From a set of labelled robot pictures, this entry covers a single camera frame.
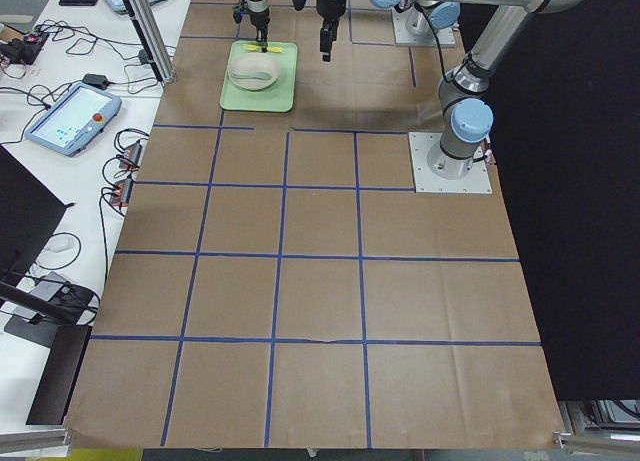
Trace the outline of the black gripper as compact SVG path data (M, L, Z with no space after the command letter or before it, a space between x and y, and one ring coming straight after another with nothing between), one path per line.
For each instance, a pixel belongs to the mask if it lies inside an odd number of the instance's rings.
M270 22L268 0L238 0L233 7L233 20L236 24L240 24L244 17L249 17L251 24L256 29L256 41L259 51L267 53Z
M320 29L322 60L331 61L333 42L337 39L337 31L341 16L346 11L347 0L316 0L316 11L323 18ZM296 11L300 11L306 0L292 0Z

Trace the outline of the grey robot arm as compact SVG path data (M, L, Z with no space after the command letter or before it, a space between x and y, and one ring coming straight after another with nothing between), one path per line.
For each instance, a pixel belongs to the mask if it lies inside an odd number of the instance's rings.
M457 180L466 177L479 159L476 149L493 124L493 112L481 100L489 80L520 32L537 13L567 10L582 0L369 0L378 8L398 10L417 1L461 2L495 5L494 12L460 66L442 74L438 96L444 117L444 133L427 155L429 169L437 176Z
M307 0L291 0L295 10L302 10ZM408 26L417 27L421 24L438 41L438 33L452 27L460 15L460 4L453 1L433 0L369 0L381 9L394 9L397 13L408 12L410 19ZM341 17L346 12L347 0L315 0L316 12L322 17L322 27L319 34L319 50L325 62L331 60L333 43L337 39ZM270 8L268 0L238 0L233 7L233 19L239 24L247 17L256 30L255 41L263 52L268 47L268 31L270 22Z

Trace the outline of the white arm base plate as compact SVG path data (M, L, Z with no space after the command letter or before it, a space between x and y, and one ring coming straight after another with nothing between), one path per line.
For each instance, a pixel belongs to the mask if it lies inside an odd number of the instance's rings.
M416 193L479 194L493 193L482 148L471 158L456 160L440 146L441 133L409 132L409 150Z

